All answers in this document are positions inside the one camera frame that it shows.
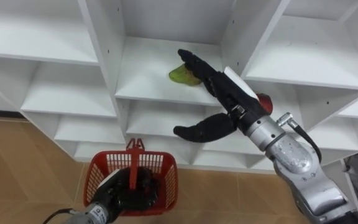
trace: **red plastic basket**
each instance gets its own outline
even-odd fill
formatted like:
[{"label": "red plastic basket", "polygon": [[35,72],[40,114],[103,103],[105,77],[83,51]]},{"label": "red plastic basket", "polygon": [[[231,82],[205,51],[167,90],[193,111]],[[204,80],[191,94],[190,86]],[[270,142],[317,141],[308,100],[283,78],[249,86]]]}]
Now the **red plastic basket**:
[{"label": "red plastic basket", "polygon": [[166,152],[145,151],[141,139],[131,139],[126,151],[104,151],[95,155],[85,180],[84,205],[88,206],[98,185],[116,169],[130,167],[130,188],[136,187],[138,167],[150,169],[160,183],[154,206],[143,212],[122,212],[123,216],[160,215],[171,210],[178,198],[178,171],[175,159]]}]

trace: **black glove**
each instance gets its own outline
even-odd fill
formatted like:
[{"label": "black glove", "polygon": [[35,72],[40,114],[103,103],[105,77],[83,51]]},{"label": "black glove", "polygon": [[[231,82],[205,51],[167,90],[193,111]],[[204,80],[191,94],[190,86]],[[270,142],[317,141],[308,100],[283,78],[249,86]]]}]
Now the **black glove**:
[{"label": "black glove", "polygon": [[[178,54],[185,63],[185,67],[193,72],[193,75],[200,79],[208,92],[219,99],[223,97],[219,96],[220,91],[216,91],[216,86],[211,81],[213,77],[223,75],[220,72],[215,71],[213,67],[208,65],[205,61],[195,56],[193,53],[187,50],[178,50]],[[230,103],[227,99],[220,100],[223,104]],[[231,117],[224,113],[214,114],[198,124],[190,127],[175,126],[173,133],[183,138],[184,140],[191,142],[211,142],[221,139],[237,129],[236,124]]]},{"label": "black glove", "polygon": [[129,188],[131,168],[125,168],[114,174],[101,185],[93,195],[91,203],[103,205],[109,211],[108,223],[126,211],[144,211],[154,205],[158,199],[159,185],[152,171],[145,167],[137,168],[136,189]]}]

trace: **white shelving unit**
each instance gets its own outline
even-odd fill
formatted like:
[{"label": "white shelving unit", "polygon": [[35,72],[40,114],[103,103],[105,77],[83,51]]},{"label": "white shelving unit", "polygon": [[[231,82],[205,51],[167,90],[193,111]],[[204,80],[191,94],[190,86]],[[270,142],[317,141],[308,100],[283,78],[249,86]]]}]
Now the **white shelving unit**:
[{"label": "white shelving unit", "polygon": [[239,131],[174,135],[223,111],[169,79],[178,49],[270,95],[272,118],[291,112],[324,165],[358,152],[358,0],[0,0],[0,96],[75,160],[142,138],[183,168],[274,172]]}]

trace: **black cable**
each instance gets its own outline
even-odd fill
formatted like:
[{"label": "black cable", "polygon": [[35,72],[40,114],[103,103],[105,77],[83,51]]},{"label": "black cable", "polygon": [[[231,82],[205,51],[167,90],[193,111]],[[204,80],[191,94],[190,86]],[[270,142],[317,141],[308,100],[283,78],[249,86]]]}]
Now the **black cable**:
[{"label": "black cable", "polygon": [[47,224],[51,219],[53,219],[56,215],[59,214],[71,214],[70,211],[72,211],[72,208],[63,208],[63,209],[59,209],[56,212],[53,212],[42,224]]},{"label": "black cable", "polygon": [[306,133],[305,130],[303,130],[303,128],[301,126],[297,126],[296,128],[293,128],[293,130],[298,133],[301,137],[303,137],[310,145],[311,147],[313,147],[313,149],[316,151],[317,156],[318,156],[318,160],[321,163],[321,151],[320,148],[316,145],[316,143],[314,143],[314,141],[310,138],[310,136],[308,135],[308,133]]}]

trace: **robotic hand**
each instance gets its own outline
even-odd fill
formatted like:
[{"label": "robotic hand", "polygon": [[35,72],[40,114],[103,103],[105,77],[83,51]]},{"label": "robotic hand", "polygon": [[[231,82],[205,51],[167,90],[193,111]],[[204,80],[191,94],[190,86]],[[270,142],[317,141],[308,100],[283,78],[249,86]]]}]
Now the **robotic hand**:
[{"label": "robotic hand", "polygon": [[112,223],[124,211],[144,211],[158,199],[158,183],[152,171],[144,167],[137,170],[136,189],[129,189],[130,168],[115,170],[98,186],[91,203],[84,212],[71,208],[59,210],[49,216],[44,224],[56,214],[70,213],[73,216],[64,224],[106,224]]},{"label": "robotic hand", "polygon": [[[311,223],[358,224],[355,206],[325,175],[318,146],[290,113],[274,121],[256,94],[229,67],[224,73],[217,72],[189,51],[179,50],[178,54],[228,112],[212,115],[191,127],[177,126],[173,130],[177,136],[191,142],[210,142],[239,128],[273,162],[276,173],[290,186],[296,205]],[[282,129],[286,124],[310,145],[288,135]]]}]

